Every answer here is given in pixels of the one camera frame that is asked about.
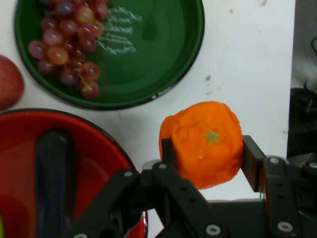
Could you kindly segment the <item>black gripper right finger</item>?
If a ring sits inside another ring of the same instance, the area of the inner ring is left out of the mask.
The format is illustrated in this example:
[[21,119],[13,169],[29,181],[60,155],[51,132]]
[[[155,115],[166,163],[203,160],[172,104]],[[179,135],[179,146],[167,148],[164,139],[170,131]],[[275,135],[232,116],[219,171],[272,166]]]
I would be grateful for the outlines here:
[[242,171],[264,201],[268,238],[317,236],[317,156],[266,156],[251,136],[243,137]]

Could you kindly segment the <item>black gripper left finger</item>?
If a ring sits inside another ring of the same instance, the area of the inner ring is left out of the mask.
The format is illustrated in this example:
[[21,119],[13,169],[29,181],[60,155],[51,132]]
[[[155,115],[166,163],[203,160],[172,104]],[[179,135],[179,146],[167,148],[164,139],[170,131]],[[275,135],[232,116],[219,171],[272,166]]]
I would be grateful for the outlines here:
[[72,224],[73,238],[125,238],[145,211],[155,209],[161,238],[227,238],[229,228],[193,184],[175,169],[170,139],[161,142],[163,160],[141,172],[116,172]]

